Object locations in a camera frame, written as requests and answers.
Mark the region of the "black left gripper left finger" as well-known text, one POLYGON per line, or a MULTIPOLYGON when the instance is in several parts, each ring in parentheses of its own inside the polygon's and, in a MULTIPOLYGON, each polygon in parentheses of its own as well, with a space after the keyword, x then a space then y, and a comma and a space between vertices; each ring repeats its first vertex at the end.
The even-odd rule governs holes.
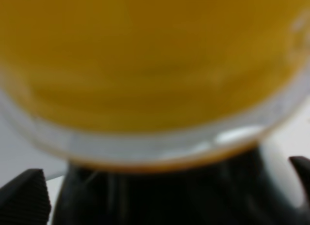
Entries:
POLYGON ((28 169, 0 188, 2 225, 46 225, 51 203, 41 169, 28 169))

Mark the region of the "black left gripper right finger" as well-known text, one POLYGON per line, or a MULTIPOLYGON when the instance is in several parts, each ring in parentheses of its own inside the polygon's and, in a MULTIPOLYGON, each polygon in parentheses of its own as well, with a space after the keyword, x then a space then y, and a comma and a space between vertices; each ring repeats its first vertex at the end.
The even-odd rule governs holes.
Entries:
POLYGON ((308 201, 310 201, 310 160, 303 156, 292 156, 289 158, 306 191, 308 201))

